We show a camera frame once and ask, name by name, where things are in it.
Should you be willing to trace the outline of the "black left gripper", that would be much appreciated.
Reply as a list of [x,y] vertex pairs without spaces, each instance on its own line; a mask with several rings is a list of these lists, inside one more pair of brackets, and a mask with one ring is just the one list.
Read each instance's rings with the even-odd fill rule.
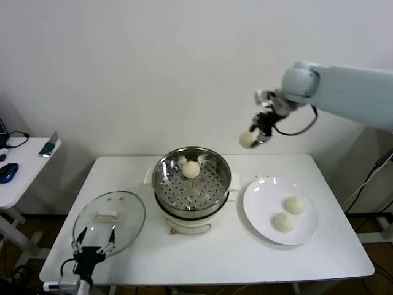
[[80,277],[91,277],[93,275],[95,266],[103,262],[106,258],[106,254],[112,254],[115,249],[115,234],[116,226],[112,226],[109,241],[104,247],[97,246],[83,246],[87,227],[80,232],[77,238],[71,243],[72,250],[74,253],[74,259],[76,262],[76,268],[74,273]]

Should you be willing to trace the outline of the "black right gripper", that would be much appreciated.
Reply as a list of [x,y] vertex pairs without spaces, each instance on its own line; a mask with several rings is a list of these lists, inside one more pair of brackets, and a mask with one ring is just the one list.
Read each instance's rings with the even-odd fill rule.
[[272,128],[278,121],[279,116],[273,112],[260,112],[255,115],[249,127],[249,132],[259,130],[259,133],[256,134],[255,140],[252,142],[252,148],[257,148],[269,142],[272,135]]

